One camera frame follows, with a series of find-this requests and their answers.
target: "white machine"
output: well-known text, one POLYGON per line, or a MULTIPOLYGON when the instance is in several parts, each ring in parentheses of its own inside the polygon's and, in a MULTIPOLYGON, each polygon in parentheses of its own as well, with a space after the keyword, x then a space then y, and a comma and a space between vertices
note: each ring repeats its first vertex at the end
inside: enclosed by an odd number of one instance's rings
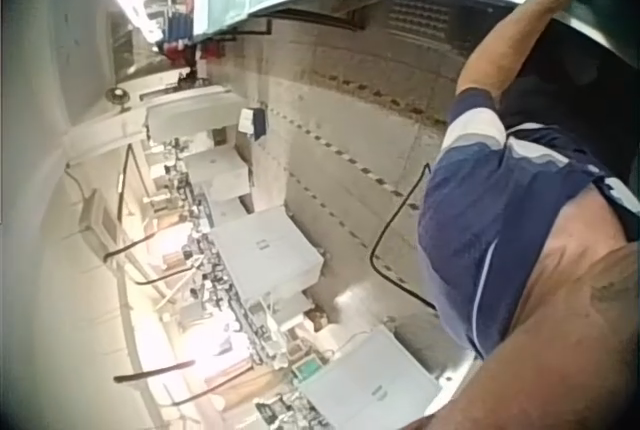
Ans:
POLYGON ((385 327, 299 384, 337 430, 392 430, 421 418, 440 385, 385 327))
POLYGON ((286 301, 320 278, 324 259, 284 207, 226 223, 210 236, 247 308, 286 301))
POLYGON ((245 100, 219 85, 171 93, 150 100, 149 136, 154 142, 237 125, 245 100))
POLYGON ((230 145, 187 155, 183 162, 191 184, 201 187, 211 201, 221 202, 251 191, 249 167, 230 145))

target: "floor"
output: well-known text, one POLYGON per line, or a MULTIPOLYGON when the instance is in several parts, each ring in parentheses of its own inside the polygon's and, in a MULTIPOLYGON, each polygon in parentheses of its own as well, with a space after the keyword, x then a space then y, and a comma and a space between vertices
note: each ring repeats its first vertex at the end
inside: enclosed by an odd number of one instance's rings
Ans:
MULTIPOLYGON (((321 349, 342 349, 383 322, 436 375, 468 354, 424 305, 376 275, 368 252, 393 210, 433 162, 461 61, 390 37, 384 4, 364 32, 276 22, 272 36, 245 38, 209 75, 268 108, 268 133, 250 148, 257 211, 286 204, 327 252, 313 299, 332 322, 321 349)), ((424 181, 387 233, 377 263, 428 298, 415 242, 424 181)))

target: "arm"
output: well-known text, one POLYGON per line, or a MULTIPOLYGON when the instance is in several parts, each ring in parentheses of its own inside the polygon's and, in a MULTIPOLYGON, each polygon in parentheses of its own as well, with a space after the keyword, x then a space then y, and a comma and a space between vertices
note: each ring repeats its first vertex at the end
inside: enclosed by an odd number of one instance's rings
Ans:
POLYGON ((467 88, 488 90, 498 99, 551 19, 571 0, 526 0, 496 25, 467 60, 456 93, 467 88))
POLYGON ((638 383, 637 272, 635 243, 594 264, 513 332, 429 430, 611 428, 638 383))

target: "white stripe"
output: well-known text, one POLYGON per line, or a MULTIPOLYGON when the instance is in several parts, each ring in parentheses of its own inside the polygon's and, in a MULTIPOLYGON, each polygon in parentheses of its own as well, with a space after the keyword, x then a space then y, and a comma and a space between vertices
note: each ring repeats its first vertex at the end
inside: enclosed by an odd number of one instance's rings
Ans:
POLYGON ((478 341, 478 307, 480 306, 480 299, 482 298, 482 292, 484 290, 484 282, 487 279, 487 274, 489 273, 489 267, 491 266, 491 257, 493 256, 493 249, 496 248, 496 243, 498 240, 494 241, 489 247, 489 251, 487 252, 487 256, 484 259, 484 267, 482 268, 482 275, 480 275, 480 283, 478 284, 478 290, 476 291, 476 300, 473 303, 473 313, 471 314, 471 331, 473 332, 473 341, 476 344, 476 348, 480 350, 482 353, 482 347, 480 346, 480 342, 478 341))
POLYGON ((540 123, 523 123, 522 125, 518 125, 516 127, 510 128, 507 130, 507 134, 512 132, 517 132, 518 130, 537 130, 539 128, 546 128, 547 125, 542 125, 540 123))
POLYGON ((442 141, 442 150, 454 146, 458 138, 467 134, 495 138, 501 146, 507 139, 504 125, 496 112, 483 107, 474 108, 460 115, 449 125, 442 141))

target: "black cable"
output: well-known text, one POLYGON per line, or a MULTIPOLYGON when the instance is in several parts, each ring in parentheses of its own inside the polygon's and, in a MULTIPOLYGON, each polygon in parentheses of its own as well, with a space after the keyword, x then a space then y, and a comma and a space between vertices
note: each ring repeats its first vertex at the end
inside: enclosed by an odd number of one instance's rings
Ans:
POLYGON ((120 247, 117 250, 113 250, 111 252, 107 252, 105 253, 104 257, 102 257, 102 262, 103 263, 107 263, 109 260, 111 260, 113 257, 117 257, 118 255, 121 255, 125 252, 128 252, 129 250, 131 250, 132 248, 140 245, 141 243, 146 242, 147 240, 151 240, 153 237, 155 237, 158 234, 158 232, 151 232, 149 235, 145 235, 144 237, 136 240, 135 242, 131 242, 127 245, 125 245, 124 247, 120 247))
POLYGON ((67 175, 67 177, 69 177, 71 180, 73 180, 75 182, 75 184, 78 186, 78 190, 80 190, 80 195, 82 195, 82 201, 84 202, 87 199, 87 194, 84 193, 84 189, 82 188, 82 184, 80 183, 80 180, 78 180, 78 178, 69 171, 69 167, 65 167, 64 169, 64 173, 67 175))
POLYGON ((161 277, 154 278, 153 280, 146 280, 144 282, 139 282, 137 280, 134 280, 133 283, 135 283, 136 285, 139 285, 141 287, 144 287, 146 285, 153 285, 154 283, 162 282, 162 281, 167 280, 167 279, 169 279, 171 277, 175 277, 177 275, 181 275, 183 273, 190 272, 191 270, 193 270, 193 267, 187 267, 187 268, 183 268, 181 270, 176 270, 175 272, 167 273, 166 275, 162 275, 161 277))
POLYGON ((429 307, 431 310, 437 313, 438 310, 436 309, 436 306, 433 303, 423 298, 422 296, 418 295, 416 292, 414 292, 410 288, 407 288, 404 285, 396 282, 393 278, 384 274, 376 265, 376 252, 378 251, 378 247, 380 246, 380 243, 382 243, 382 239, 386 235, 387 231, 389 230, 389 228, 391 227, 395 219, 398 218, 398 215, 400 215, 400 212, 402 211, 404 206, 407 204, 407 202, 411 198, 411 195, 413 195, 413 193, 418 188, 418 185, 420 185, 420 182, 425 177, 427 171, 429 171, 429 174, 431 174, 431 165, 429 165, 428 163, 424 167, 422 167, 422 171, 420 172, 420 176, 416 180, 416 183, 413 184, 413 187, 411 187, 411 190, 409 190, 409 193, 407 193, 407 195, 404 197, 402 202, 400 202, 400 205, 398 205, 398 208, 396 209, 396 211, 393 212, 393 215, 391 215, 391 218, 389 219, 389 221, 385 223, 384 227, 382 227, 382 231, 380 232, 380 235, 378 235, 376 242, 373 244, 373 247, 371 247, 371 252, 369 252, 369 265, 371 265, 371 268, 373 268, 374 272, 376 272, 380 277, 382 277, 384 280, 386 280, 391 285, 396 287, 398 290, 406 293, 410 297, 415 298, 417 301, 419 301, 420 303, 429 307))
POLYGON ((122 224, 122 214, 124 213, 124 188, 127 184, 127 169, 129 168, 129 158, 133 153, 133 145, 127 145, 127 150, 124 152, 124 162, 122 163, 122 182, 120 182, 120 191, 118 192, 118 212, 116 218, 118 223, 122 224))

